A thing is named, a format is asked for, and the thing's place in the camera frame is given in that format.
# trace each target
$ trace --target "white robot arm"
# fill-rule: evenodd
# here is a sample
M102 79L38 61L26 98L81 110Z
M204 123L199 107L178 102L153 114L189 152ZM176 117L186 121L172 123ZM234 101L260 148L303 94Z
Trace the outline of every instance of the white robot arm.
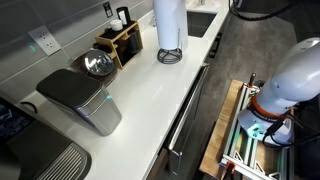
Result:
M240 125L247 134L262 140L275 119L285 115L298 102L307 101L320 93L320 40L311 38L294 46L252 98L249 107L238 114ZM273 135L281 143L293 140L293 123L284 125ZM275 144L269 137L265 140Z

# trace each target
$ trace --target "dishwasher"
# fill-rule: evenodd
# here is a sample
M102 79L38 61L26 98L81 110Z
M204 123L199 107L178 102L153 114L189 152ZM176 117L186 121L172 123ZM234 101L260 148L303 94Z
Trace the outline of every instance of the dishwasher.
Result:
M147 179L167 179L169 175L179 177L183 152L193 125L197 123L196 116L203 83L209 69L204 63L181 106L169 133L158 152L158 157L151 168Z

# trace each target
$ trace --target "metal bowl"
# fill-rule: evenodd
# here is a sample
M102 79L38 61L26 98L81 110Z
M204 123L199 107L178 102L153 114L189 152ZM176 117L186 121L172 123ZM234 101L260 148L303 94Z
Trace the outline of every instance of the metal bowl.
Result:
M98 49L89 50L83 60L87 70L93 75L105 76L114 68L111 57Z

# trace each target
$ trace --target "gray tile backsplash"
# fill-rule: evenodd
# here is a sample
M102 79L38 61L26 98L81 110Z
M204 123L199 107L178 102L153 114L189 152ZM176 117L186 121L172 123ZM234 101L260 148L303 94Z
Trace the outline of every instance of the gray tile backsplash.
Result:
M0 91L21 100L39 81L68 66L95 42L94 36L116 18L115 9L128 6L132 19L153 8L153 0L109 0L114 16L107 18L105 0L0 0ZM28 31L46 25L62 50L47 56Z

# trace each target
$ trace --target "white countertop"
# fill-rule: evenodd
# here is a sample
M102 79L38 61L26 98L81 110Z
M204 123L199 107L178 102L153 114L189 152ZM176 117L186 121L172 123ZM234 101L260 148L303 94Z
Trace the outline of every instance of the white countertop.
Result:
M155 27L142 34L144 49L107 87L122 113L114 132L101 137L74 123L51 105L40 115L78 143L92 156L85 178L143 179L148 175L200 66L203 64L228 13L227 0L206 0L205 6L187 5L188 10L217 13L203 38L188 37L189 47L173 65L157 61Z

